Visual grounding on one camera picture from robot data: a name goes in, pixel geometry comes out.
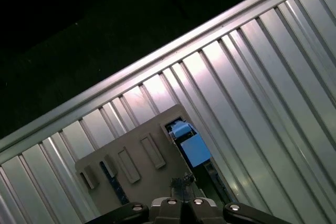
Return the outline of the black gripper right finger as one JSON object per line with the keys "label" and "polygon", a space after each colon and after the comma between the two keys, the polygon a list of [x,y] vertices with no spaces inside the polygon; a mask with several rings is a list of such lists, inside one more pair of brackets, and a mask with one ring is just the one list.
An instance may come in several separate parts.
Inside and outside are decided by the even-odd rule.
{"label": "black gripper right finger", "polygon": [[279,218],[245,204],[231,202],[219,208],[211,199],[194,195],[194,190],[187,191],[184,198],[195,223],[280,223]]}

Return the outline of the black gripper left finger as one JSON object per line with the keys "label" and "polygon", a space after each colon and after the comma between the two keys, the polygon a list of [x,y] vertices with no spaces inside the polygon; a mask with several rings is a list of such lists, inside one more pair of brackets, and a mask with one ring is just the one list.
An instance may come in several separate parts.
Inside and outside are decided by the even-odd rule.
{"label": "black gripper left finger", "polygon": [[171,180],[171,196],[156,198],[148,207],[139,202],[127,203],[90,221],[91,223],[181,223],[184,204],[183,179]]}

